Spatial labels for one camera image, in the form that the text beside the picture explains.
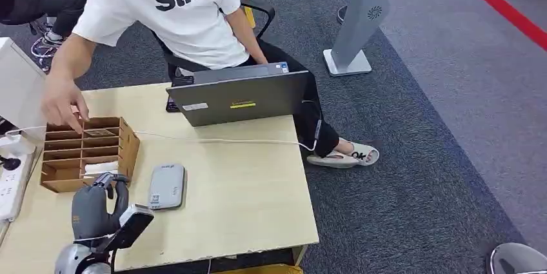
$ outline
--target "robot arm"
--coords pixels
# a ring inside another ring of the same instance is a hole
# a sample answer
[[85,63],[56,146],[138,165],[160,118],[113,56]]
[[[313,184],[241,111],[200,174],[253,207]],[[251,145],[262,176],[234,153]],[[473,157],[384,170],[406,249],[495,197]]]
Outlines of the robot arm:
[[[115,210],[106,210],[106,198],[114,198]],[[117,250],[129,248],[154,219],[146,206],[128,206],[127,177],[109,172],[92,186],[80,189],[72,199],[74,242],[63,248],[55,274],[112,274]]]

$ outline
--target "gray kiosk stand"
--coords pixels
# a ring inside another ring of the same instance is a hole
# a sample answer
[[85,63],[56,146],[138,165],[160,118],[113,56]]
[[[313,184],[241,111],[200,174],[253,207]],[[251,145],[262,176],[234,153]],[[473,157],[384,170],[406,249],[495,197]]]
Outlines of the gray kiosk stand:
[[388,14],[388,0],[350,0],[334,47],[323,52],[331,76],[372,71],[362,50]]

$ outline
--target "white cable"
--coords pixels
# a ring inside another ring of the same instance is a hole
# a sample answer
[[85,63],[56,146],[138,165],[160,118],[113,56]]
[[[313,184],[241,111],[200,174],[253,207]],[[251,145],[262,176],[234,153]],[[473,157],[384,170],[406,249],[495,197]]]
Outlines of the white cable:
[[[11,130],[6,132],[6,135],[12,135],[13,133],[26,131],[26,130],[32,130],[32,129],[42,129],[46,128],[46,126],[37,126],[37,127],[27,127],[23,129],[17,129],[17,130]],[[189,138],[180,138],[180,137],[169,137],[167,135],[161,135],[157,133],[152,132],[146,132],[146,131],[135,131],[137,134],[145,134],[145,135],[153,135],[155,137],[163,137],[165,139],[171,139],[171,140],[178,140],[178,141],[186,141],[186,142],[196,142],[196,143],[263,143],[263,144],[294,144],[294,145],[300,145],[303,148],[306,148],[310,152],[313,152],[315,150],[315,147],[317,146],[317,140],[314,140],[313,147],[309,148],[306,145],[300,143],[300,142],[294,142],[294,141],[281,141],[281,140],[230,140],[230,139],[189,139]]]
[[17,133],[17,132],[33,130],[33,129],[44,129],[44,128],[47,128],[47,127],[46,126],[27,127],[27,128],[23,128],[23,129],[10,130],[10,131],[6,132],[6,134],[4,134],[4,135],[8,136],[8,135],[13,135],[14,133]]

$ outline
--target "seated person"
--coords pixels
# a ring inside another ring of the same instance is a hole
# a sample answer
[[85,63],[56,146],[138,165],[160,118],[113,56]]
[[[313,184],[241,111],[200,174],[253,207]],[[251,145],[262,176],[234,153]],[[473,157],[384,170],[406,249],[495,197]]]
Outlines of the seated person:
[[59,46],[72,32],[83,12],[86,0],[0,0],[0,22],[18,22],[34,15],[57,17],[44,38],[47,44]]
[[[52,124],[69,124],[82,132],[71,104],[77,106],[83,119],[88,118],[88,108],[74,79],[89,69],[96,43],[115,46],[136,21],[153,30],[176,56],[211,69],[286,61],[291,71],[304,70],[281,49],[257,41],[240,5],[241,0],[88,0],[72,35],[57,51],[46,79],[42,103],[46,118]],[[295,127],[301,142],[311,148],[320,118],[312,74],[304,100],[315,103],[302,104],[294,115]],[[378,157],[376,149],[341,139],[323,122],[315,153],[308,161],[350,168],[372,164]]]

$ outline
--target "wooden organizer box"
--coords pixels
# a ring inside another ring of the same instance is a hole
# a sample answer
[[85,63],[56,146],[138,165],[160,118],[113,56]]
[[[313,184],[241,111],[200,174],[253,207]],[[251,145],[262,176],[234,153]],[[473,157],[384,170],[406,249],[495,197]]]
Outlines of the wooden organizer box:
[[40,185],[54,192],[77,191],[95,180],[86,164],[118,162],[118,173],[133,176],[141,141],[122,117],[81,121],[81,135],[69,126],[48,125]]

